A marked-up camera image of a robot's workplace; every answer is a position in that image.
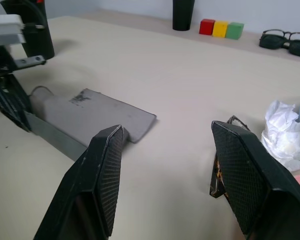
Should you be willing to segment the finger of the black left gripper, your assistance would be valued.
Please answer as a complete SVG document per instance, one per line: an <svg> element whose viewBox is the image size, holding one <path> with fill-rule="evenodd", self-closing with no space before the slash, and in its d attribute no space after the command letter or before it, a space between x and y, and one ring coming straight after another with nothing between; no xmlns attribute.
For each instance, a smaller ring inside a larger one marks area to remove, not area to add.
<svg viewBox="0 0 300 240"><path fill-rule="evenodd" d="M26 132L31 131L26 113L32 112L30 99L15 76L0 76L0 112Z"/></svg>
<svg viewBox="0 0 300 240"><path fill-rule="evenodd" d="M88 148L78 140L57 129L50 123L25 112L31 131L73 161L76 161Z"/></svg>

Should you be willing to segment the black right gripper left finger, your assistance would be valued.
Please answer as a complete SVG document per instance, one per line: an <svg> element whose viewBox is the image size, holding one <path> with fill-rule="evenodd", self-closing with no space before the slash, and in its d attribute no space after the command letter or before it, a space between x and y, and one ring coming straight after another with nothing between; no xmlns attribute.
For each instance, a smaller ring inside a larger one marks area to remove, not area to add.
<svg viewBox="0 0 300 240"><path fill-rule="evenodd" d="M119 196L125 130L101 130L63 176L33 240L108 240Z"/></svg>

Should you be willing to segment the white crumpled paper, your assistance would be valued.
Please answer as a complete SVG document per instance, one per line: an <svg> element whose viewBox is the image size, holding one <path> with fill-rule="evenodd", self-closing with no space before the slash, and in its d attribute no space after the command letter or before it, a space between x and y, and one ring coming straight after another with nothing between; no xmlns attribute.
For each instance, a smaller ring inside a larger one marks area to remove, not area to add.
<svg viewBox="0 0 300 240"><path fill-rule="evenodd" d="M290 172L300 170L300 112L294 104L273 101L265 114L261 143Z"/></svg>

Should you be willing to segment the yellow wooden block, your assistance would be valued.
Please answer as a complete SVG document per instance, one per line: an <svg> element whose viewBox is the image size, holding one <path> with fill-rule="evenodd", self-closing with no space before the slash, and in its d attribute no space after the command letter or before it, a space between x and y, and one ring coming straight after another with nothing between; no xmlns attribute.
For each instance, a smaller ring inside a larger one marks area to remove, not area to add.
<svg viewBox="0 0 300 240"><path fill-rule="evenodd" d="M214 22L212 36L213 37L218 37L218 38L225 38L227 28L228 28L228 24L229 23L227 21L216 20Z"/></svg>

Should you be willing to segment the grey fabric glasses case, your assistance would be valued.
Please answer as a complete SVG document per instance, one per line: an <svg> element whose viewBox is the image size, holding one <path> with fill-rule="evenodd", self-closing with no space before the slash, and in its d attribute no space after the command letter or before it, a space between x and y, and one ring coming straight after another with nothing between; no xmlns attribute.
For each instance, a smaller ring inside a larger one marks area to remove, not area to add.
<svg viewBox="0 0 300 240"><path fill-rule="evenodd" d="M124 127L135 144L157 120L155 114L88 88L68 99L38 86L29 100L37 117L85 145L101 130L116 125Z"/></svg>

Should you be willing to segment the red wooden block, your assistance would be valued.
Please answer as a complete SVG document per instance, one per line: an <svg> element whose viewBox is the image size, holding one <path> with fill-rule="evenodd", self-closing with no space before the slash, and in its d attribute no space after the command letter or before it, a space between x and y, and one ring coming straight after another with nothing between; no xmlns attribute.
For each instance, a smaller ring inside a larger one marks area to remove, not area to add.
<svg viewBox="0 0 300 240"><path fill-rule="evenodd" d="M203 20L201 20L199 34L211 36L213 34L215 22L216 21L214 19L204 18Z"/></svg>

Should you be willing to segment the green wooden block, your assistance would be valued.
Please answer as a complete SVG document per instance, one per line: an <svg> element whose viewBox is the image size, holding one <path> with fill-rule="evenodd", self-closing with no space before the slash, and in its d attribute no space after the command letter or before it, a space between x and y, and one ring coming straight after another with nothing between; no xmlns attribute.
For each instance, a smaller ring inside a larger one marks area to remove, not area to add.
<svg viewBox="0 0 300 240"><path fill-rule="evenodd" d="M244 24L240 22L231 22L227 26L225 37L227 39L238 40L243 32Z"/></svg>

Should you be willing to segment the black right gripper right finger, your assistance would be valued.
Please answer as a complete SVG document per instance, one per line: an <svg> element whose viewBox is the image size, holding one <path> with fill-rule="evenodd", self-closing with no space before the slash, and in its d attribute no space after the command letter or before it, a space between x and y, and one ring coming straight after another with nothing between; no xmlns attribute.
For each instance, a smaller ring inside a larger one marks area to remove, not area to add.
<svg viewBox="0 0 300 240"><path fill-rule="evenodd" d="M257 136L213 121L228 203L246 240L300 240L300 184Z"/></svg>

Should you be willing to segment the dark lens black glasses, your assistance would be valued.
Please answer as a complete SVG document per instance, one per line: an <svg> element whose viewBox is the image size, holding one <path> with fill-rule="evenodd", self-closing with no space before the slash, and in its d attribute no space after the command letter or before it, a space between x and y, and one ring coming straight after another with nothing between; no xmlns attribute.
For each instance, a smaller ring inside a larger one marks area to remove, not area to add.
<svg viewBox="0 0 300 240"><path fill-rule="evenodd" d="M259 46L268 50L286 49L291 55L300 57L300 32L265 30L259 39Z"/></svg>

